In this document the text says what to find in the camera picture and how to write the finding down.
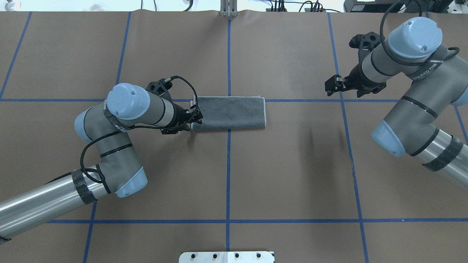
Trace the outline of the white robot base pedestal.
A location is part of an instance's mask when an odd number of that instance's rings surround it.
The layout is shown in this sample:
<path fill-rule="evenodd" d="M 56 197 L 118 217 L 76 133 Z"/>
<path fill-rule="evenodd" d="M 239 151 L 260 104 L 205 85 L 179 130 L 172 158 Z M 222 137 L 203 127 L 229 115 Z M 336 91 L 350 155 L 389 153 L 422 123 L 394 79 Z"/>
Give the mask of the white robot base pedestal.
<path fill-rule="evenodd" d="M 184 252 L 179 263 L 274 263 L 274 252 L 270 251 L 214 251 Z"/>

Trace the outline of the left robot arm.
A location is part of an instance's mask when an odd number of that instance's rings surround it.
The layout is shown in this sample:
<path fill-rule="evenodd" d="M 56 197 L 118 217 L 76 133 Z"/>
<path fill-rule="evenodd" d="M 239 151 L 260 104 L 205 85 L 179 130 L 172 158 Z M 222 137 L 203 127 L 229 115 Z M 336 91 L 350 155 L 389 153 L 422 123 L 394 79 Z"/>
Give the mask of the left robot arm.
<path fill-rule="evenodd" d="M 75 131 L 87 142 L 80 167 L 47 184 L 1 203 L 1 243 L 108 194 L 119 198 L 142 190 L 147 183 L 128 132 L 157 129 L 162 134 L 189 131 L 202 123 L 198 98 L 189 109 L 172 101 L 173 77 L 147 88 L 115 85 L 107 98 L 75 119 Z"/>

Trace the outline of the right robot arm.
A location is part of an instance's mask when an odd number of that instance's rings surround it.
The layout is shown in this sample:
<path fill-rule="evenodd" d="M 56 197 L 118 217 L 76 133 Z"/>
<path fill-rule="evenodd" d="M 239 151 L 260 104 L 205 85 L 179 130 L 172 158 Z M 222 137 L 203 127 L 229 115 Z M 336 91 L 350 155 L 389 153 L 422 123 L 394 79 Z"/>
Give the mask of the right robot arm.
<path fill-rule="evenodd" d="M 348 76 L 325 82 L 328 96 L 356 90 L 356 96 L 376 94 L 392 77 L 403 73 L 411 87 L 371 134 L 372 140 L 401 157 L 410 155 L 462 190 L 467 190 L 467 145 L 434 125 L 449 105 L 467 104 L 467 61 L 458 48 L 442 43 L 434 20 L 417 16 L 403 22 L 388 37 L 383 32 L 358 34 L 350 40 L 358 49 L 358 65 Z"/>

